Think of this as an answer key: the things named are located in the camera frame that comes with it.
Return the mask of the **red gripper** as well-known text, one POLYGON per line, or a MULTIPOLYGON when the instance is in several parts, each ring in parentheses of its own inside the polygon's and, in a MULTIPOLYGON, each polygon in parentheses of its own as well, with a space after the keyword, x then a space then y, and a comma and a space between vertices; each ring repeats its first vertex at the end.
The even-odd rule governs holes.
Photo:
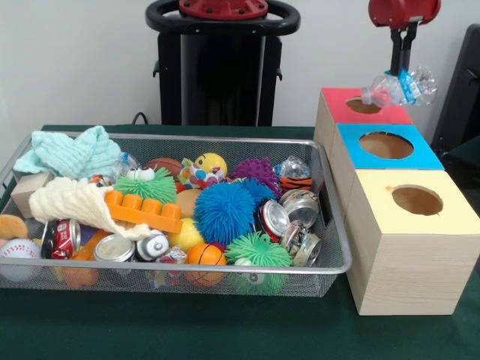
POLYGON ((398 75, 401 67, 408 71, 413 41, 417 35, 417 23, 426 25, 440 12, 440 0, 370 0, 368 14, 376 27, 391 29, 392 53, 389 73, 398 75), (402 28, 406 34, 401 36, 402 28))

